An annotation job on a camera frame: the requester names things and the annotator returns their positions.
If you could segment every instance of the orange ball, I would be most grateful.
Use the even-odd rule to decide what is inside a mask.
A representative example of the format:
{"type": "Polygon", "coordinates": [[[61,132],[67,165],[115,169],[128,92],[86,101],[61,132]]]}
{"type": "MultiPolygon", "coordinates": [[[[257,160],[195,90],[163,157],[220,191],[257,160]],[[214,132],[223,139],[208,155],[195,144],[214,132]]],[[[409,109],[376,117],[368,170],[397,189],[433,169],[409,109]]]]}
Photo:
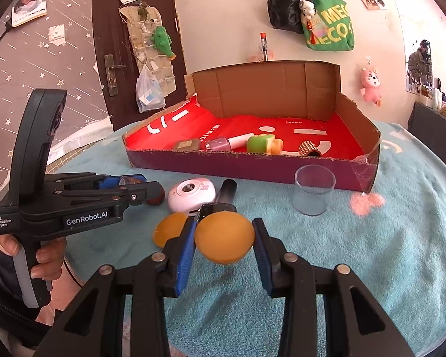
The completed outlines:
{"type": "Polygon", "coordinates": [[[205,217],[195,230],[195,244],[204,257],[219,264],[244,258],[255,241],[251,222],[236,212],[216,212],[205,217]]]}
{"type": "Polygon", "coordinates": [[[185,221],[187,220],[187,215],[182,212],[172,213],[163,219],[153,232],[153,242],[160,248],[165,246],[167,240],[173,237],[180,236],[185,221]]]}

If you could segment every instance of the door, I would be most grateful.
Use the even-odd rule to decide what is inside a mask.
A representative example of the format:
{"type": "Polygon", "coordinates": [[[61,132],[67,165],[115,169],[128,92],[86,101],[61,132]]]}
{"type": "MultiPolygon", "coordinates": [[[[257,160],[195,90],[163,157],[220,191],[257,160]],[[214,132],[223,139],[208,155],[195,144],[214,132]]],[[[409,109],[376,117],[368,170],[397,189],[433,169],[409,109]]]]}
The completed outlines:
{"type": "MultiPolygon", "coordinates": [[[[186,97],[182,43],[176,20],[174,0],[143,0],[158,9],[162,24],[172,39],[172,51],[176,58],[172,60],[176,90],[165,97],[167,107],[183,101],[186,97]]],[[[136,82],[139,77],[136,60],[131,51],[129,32],[123,22],[119,8],[120,0],[92,0],[93,35],[98,63],[99,78],[103,85],[103,95],[107,111],[111,115],[114,130],[130,123],[146,119],[160,110],[139,113],[136,101],[136,82]],[[107,82],[105,55],[113,55],[114,65],[125,65],[114,69],[118,94],[110,96],[107,82]]]]}

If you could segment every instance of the door handle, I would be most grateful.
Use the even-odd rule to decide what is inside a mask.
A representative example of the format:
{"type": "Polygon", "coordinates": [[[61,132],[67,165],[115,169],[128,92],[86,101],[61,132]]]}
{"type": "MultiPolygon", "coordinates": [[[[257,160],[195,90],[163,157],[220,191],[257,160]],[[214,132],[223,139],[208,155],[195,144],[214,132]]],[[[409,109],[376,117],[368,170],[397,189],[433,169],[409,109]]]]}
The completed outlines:
{"type": "Polygon", "coordinates": [[[109,96],[116,96],[119,94],[117,89],[117,81],[115,79],[115,70],[126,68],[125,64],[114,65],[114,55],[104,55],[104,63],[106,66],[107,88],[109,89],[109,96]]]}

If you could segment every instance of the blue fuzzy blanket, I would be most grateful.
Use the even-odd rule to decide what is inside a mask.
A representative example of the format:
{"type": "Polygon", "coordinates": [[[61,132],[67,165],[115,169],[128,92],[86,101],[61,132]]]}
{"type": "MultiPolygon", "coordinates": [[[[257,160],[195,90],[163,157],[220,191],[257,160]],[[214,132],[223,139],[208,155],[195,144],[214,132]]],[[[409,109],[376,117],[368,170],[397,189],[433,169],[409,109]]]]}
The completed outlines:
{"type": "MultiPolygon", "coordinates": [[[[402,127],[376,122],[381,158],[369,195],[335,190],[328,211],[299,214],[290,204],[291,186],[237,180],[238,212],[262,217],[271,236],[311,264],[349,264],[389,314],[413,351],[423,356],[446,337],[446,166],[402,127]]],[[[99,142],[60,172],[143,173],[166,191],[195,177],[131,169],[120,136],[99,142]]],[[[213,177],[219,188],[224,179],[213,177]]],[[[87,279],[104,263],[132,266],[158,248],[156,224],[169,214],[159,207],[130,207],[124,222],[68,238],[67,257],[87,279]]],[[[251,251],[230,266],[213,264],[196,251],[188,287],[167,299],[170,342],[194,357],[276,356],[283,300],[269,299],[251,251]]],[[[319,307],[322,318],[323,306],[319,307]]],[[[319,323],[324,352],[323,319],[319,323]]]]}

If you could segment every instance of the finger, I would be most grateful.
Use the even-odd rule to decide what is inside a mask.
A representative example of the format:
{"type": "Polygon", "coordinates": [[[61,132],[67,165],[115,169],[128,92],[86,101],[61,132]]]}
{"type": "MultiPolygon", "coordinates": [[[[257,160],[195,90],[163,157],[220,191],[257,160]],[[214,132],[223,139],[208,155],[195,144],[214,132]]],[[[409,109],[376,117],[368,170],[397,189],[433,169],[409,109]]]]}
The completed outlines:
{"type": "Polygon", "coordinates": [[[20,243],[13,235],[0,235],[0,251],[5,255],[16,256],[20,248],[20,243]]]}
{"type": "Polygon", "coordinates": [[[37,261],[48,263],[63,258],[66,249],[66,238],[60,237],[49,242],[45,247],[37,251],[37,261]]]}
{"type": "Polygon", "coordinates": [[[49,275],[54,275],[61,270],[63,260],[55,260],[53,262],[37,264],[31,269],[30,276],[33,279],[47,278],[49,275]]]}

